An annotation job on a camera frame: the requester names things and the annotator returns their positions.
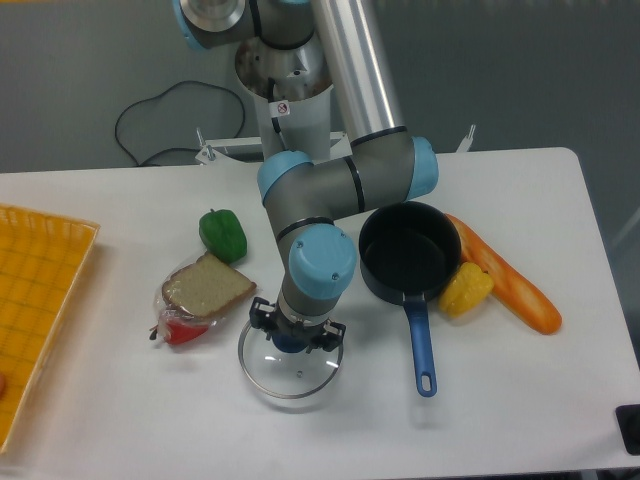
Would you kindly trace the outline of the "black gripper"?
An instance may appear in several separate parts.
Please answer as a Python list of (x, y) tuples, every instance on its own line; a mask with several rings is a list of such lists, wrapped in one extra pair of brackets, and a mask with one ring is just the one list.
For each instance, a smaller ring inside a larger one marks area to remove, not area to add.
[(343, 344), (346, 326), (330, 321), (328, 317), (319, 321), (288, 314), (268, 300), (256, 296), (249, 311), (252, 328), (266, 334), (266, 339), (275, 345), (307, 345), (307, 352), (320, 349), (332, 352)]

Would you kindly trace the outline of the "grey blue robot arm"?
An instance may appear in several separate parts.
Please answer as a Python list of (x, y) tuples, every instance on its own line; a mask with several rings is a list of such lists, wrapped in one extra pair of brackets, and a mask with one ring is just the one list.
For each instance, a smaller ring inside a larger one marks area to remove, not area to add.
[(330, 315), (355, 268), (336, 221), (432, 191), (430, 143), (405, 126), (368, 1), (177, 1), (197, 49), (236, 44), (256, 102), (263, 205), (285, 268), (251, 325), (287, 353), (340, 346)]

